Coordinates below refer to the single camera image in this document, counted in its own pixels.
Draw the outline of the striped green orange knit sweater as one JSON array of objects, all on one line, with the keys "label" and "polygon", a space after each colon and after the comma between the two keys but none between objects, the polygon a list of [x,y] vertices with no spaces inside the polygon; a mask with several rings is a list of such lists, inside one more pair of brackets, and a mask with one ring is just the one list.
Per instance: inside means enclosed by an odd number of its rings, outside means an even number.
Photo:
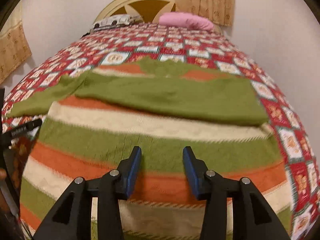
[{"label": "striped green orange knit sweater", "polygon": [[219,174],[249,177],[285,229],[291,188],[266,105],[240,74],[148,57],[101,63],[52,87],[25,94],[8,113],[13,125],[44,122],[17,147],[28,153],[22,175],[22,218],[37,229],[72,179],[95,179],[126,159],[142,161],[133,194],[120,201],[125,237],[197,239],[204,202],[184,175],[182,151]]}]

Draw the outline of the red patchwork teddy bedspread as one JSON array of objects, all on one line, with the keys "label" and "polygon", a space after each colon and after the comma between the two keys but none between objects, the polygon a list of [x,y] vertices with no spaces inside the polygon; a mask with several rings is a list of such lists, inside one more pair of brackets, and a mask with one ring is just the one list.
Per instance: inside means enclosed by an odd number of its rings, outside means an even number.
[{"label": "red patchwork teddy bedspread", "polygon": [[[274,80],[218,33],[140,24],[87,35],[48,58],[8,94],[3,107],[3,128],[9,130],[37,118],[44,122],[43,117],[36,117],[13,125],[8,113],[25,94],[52,87],[63,75],[77,76],[101,63],[130,63],[146,57],[240,74],[251,81],[258,98],[266,105],[291,188],[291,228],[285,230],[291,239],[304,239],[319,217],[319,170],[306,131]],[[20,192],[28,153],[17,143],[26,142],[39,130],[15,140],[12,146],[17,151],[12,179]]]}]

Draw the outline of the beige side curtain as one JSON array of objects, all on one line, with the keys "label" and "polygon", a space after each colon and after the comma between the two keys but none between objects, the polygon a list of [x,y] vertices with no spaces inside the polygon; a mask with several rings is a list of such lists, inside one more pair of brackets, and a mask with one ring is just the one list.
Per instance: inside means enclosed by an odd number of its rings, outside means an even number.
[{"label": "beige side curtain", "polygon": [[17,67],[32,55],[23,29],[22,1],[16,5],[1,30],[0,49],[0,81],[3,83]]}]

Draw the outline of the white car shaped pillow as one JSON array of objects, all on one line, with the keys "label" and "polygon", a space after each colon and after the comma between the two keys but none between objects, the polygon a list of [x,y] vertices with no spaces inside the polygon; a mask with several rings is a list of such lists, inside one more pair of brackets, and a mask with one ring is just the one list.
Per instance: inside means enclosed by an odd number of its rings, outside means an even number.
[{"label": "white car shaped pillow", "polygon": [[129,15],[129,14],[117,14],[110,17],[103,18],[93,23],[92,30],[100,29],[112,29],[123,26],[132,25],[137,22],[142,22],[143,18],[139,15]]}]

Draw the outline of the pink pillow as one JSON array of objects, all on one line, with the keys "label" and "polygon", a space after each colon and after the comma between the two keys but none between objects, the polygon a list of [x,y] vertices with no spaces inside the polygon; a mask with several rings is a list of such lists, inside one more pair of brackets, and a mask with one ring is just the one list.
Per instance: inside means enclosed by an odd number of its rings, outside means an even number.
[{"label": "pink pillow", "polygon": [[211,31],[215,27],[214,23],[207,18],[187,12],[166,12],[160,16],[159,24],[205,31]]}]

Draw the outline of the cream wooden headboard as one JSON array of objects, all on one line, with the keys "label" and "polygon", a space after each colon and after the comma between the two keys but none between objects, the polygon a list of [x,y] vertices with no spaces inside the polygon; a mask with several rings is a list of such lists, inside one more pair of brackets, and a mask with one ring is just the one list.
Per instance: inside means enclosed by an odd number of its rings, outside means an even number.
[{"label": "cream wooden headboard", "polygon": [[[175,0],[114,0],[100,12],[94,22],[112,15],[129,14],[141,16],[144,23],[159,24],[160,16],[166,12],[177,12]],[[221,28],[217,24],[214,25],[211,31],[222,34]]]}]

